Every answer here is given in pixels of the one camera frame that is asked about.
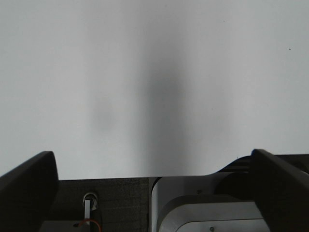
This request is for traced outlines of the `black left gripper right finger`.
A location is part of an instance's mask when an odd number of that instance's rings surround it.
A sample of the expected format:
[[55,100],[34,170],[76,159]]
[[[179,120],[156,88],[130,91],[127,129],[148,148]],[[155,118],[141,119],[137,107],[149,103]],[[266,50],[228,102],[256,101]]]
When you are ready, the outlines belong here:
[[262,149],[251,154],[251,192],[272,232],[309,230],[309,175]]

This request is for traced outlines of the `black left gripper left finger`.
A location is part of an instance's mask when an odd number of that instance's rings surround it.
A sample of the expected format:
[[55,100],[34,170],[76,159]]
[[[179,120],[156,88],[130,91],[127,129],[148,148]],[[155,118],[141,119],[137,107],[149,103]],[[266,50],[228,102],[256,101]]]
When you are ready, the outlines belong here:
[[37,232],[58,191],[52,151],[41,152],[0,178],[0,230]]

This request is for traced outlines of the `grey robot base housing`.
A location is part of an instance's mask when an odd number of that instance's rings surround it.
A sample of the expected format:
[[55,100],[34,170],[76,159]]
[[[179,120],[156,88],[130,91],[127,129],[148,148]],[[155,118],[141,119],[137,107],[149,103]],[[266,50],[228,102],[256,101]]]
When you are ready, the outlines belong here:
[[[276,155],[309,174],[309,157]],[[149,195],[151,232],[270,232],[251,192],[251,155],[205,176],[159,177]]]

